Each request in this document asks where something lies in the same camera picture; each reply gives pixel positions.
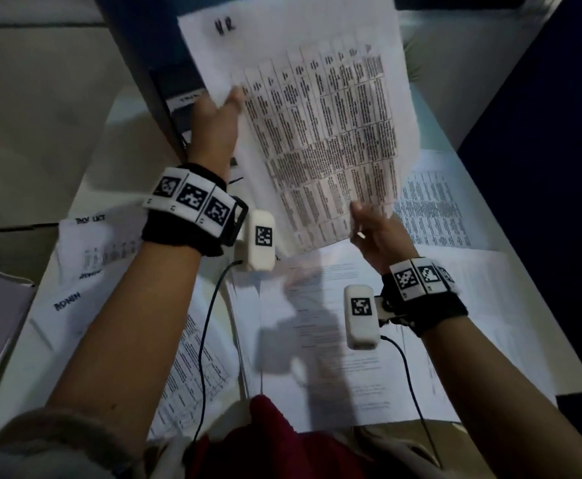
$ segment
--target wire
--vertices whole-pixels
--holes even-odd
[[[433,453],[435,454],[435,459],[437,459],[437,462],[439,463],[440,468],[443,469],[444,466],[442,466],[442,461],[440,460],[440,455],[437,453],[437,447],[435,447],[435,443],[433,442],[433,438],[431,437],[431,433],[428,430],[428,426],[426,425],[426,421],[424,420],[424,416],[422,415],[422,410],[419,409],[419,404],[417,403],[417,399],[415,398],[415,392],[413,391],[413,384],[411,383],[410,373],[408,372],[407,356],[402,351],[402,348],[400,348],[399,345],[397,343],[395,343],[395,341],[393,341],[391,338],[388,338],[384,335],[380,336],[380,338],[383,339],[384,341],[388,341],[389,343],[392,343],[392,345],[398,349],[399,354],[402,355],[402,360],[404,360],[404,369],[407,372],[408,389],[411,392],[411,397],[413,397],[413,403],[415,404],[415,408],[417,409],[417,413],[419,414],[419,419],[422,422],[422,425],[424,426],[424,432],[426,432],[426,436],[428,437],[428,441],[431,443],[431,447],[433,448]]]
[[[200,416],[200,424],[198,426],[198,430],[196,430],[196,435],[193,436],[193,443],[198,440],[198,435],[200,433],[200,429],[202,428],[202,423],[205,420],[205,411],[207,410],[207,386],[205,384],[205,374],[202,370],[202,354],[205,348],[205,338],[207,337],[207,329],[209,327],[209,321],[211,320],[211,311],[213,311],[213,304],[215,303],[215,297],[217,296],[217,291],[220,290],[220,284],[224,280],[226,273],[231,270],[231,267],[235,267],[236,265],[242,264],[242,260],[236,260],[235,262],[231,262],[231,264],[227,265],[222,274],[220,274],[220,279],[218,279],[217,284],[215,284],[215,290],[213,291],[213,297],[211,297],[211,304],[209,304],[209,311],[207,312],[207,320],[205,321],[205,327],[202,330],[202,338],[200,338],[200,351],[198,353],[198,369],[200,371],[200,382],[202,384],[202,414]]]

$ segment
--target person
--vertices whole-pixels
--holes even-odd
[[[220,108],[208,95],[194,107],[189,160],[225,181],[243,99],[241,89],[233,88]],[[357,202],[351,214],[364,234],[351,241],[378,273],[418,257],[399,218],[385,218]],[[143,244],[46,407],[16,417],[0,431],[0,477],[146,476],[148,430],[185,327],[200,261],[199,251],[189,246]],[[582,478],[582,436],[468,316],[443,320],[421,339],[495,475]],[[252,424],[219,444],[206,438],[194,444],[187,476],[352,478],[417,472],[387,470],[390,460],[356,455],[323,433],[295,434],[263,397],[252,400],[251,413]]]

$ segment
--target person's right hand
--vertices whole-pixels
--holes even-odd
[[[407,229],[397,215],[386,218],[370,205],[352,202],[351,216],[351,242],[378,273],[389,273],[390,265],[419,257]]]

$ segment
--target desk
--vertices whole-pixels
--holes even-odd
[[[557,393],[582,392],[581,362],[414,85],[412,93],[421,131],[421,147],[449,153],[449,167],[460,172],[462,183],[473,195],[473,210],[487,233],[490,248],[509,254],[513,270],[531,298],[536,319],[534,324],[539,328],[539,339],[555,378]],[[177,163],[173,150],[152,119],[137,88],[125,87],[111,108],[102,138],[69,210],[69,217],[140,202],[152,189],[163,169]],[[231,192],[244,196],[239,183],[231,186]],[[203,290],[207,299],[210,300],[215,282],[227,263],[226,256],[203,259],[200,274],[205,282]],[[35,299],[47,299],[57,282],[58,262],[54,255]],[[233,334],[224,298],[216,300],[214,318],[227,332]],[[55,357],[38,331],[27,321],[0,383],[0,428],[15,415],[42,406],[63,367],[64,360]],[[219,400],[219,410],[226,410],[239,402],[238,384],[224,391]],[[208,426],[212,419],[205,420],[205,425]]]

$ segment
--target red clothing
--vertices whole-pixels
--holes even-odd
[[[187,479],[363,479],[375,465],[322,432],[297,434],[264,395],[249,406],[252,422],[220,443],[196,445]]]

